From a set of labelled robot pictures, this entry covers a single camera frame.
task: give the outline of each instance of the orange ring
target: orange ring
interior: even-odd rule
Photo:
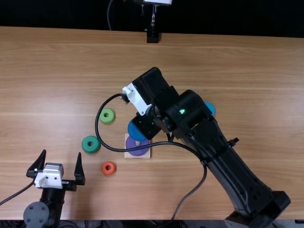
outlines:
[[[113,162],[107,161],[103,164],[101,169],[102,169],[104,175],[108,176],[108,175],[112,175],[113,173],[115,173],[116,166]]]

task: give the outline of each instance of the purple disk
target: purple disk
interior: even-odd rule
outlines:
[[[135,140],[133,138],[131,138],[130,136],[127,138],[127,140],[125,141],[125,147],[127,149],[133,148],[133,147],[137,147],[135,144]],[[139,146],[145,146],[149,144],[149,140],[145,140],[145,141],[141,141]],[[133,156],[142,156],[144,155],[149,148],[145,148],[145,149],[141,149],[141,150],[137,150],[137,151],[130,151],[129,153]]]

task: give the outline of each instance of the toy ring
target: toy ring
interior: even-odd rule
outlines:
[[[102,123],[109,124],[115,119],[115,114],[112,109],[104,108],[100,113],[99,119]]]
[[[116,171],[116,166],[113,162],[107,161],[103,164],[102,171],[103,171],[104,175],[107,175],[107,176],[112,175]]]

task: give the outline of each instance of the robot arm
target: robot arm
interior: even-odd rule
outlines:
[[[226,140],[195,92],[179,95],[154,67],[123,88],[123,93],[138,110],[132,122],[147,139],[160,130],[172,132],[198,152],[235,208],[225,220],[228,227],[265,228],[290,204],[284,191],[272,191],[246,166],[233,149],[238,139]]]
[[[46,150],[43,150],[27,171],[27,177],[33,178],[35,186],[42,189],[40,201],[29,204],[24,211],[23,219],[27,228],[57,228],[66,191],[76,191],[77,185],[85,185],[81,153],[77,157],[75,180],[62,179],[62,164],[44,165],[46,154]]]

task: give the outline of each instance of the wood grain surface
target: wood grain surface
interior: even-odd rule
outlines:
[[[158,67],[179,93],[192,89],[216,108],[235,150],[291,205],[281,219],[304,218],[304,39],[163,34],[52,28],[0,28],[0,199],[30,183],[28,167],[47,150],[47,162],[73,178],[81,141],[94,135],[101,103],[139,75]],[[135,108],[119,99],[104,140],[124,147]],[[166,140],[163,133],[154,142]],[[105,148],[83,155],[86,185],[67,192],[61,219],[169,219],[180,199],[201,179],[194,155],[174,146],[152,149],[150,160],[125,159]],[[113,161],[117,171],[104,176]],[[22,219],[41,190],[0,207],[0,219]],[[224,219],[232,204],[209,172],[176,219]]]

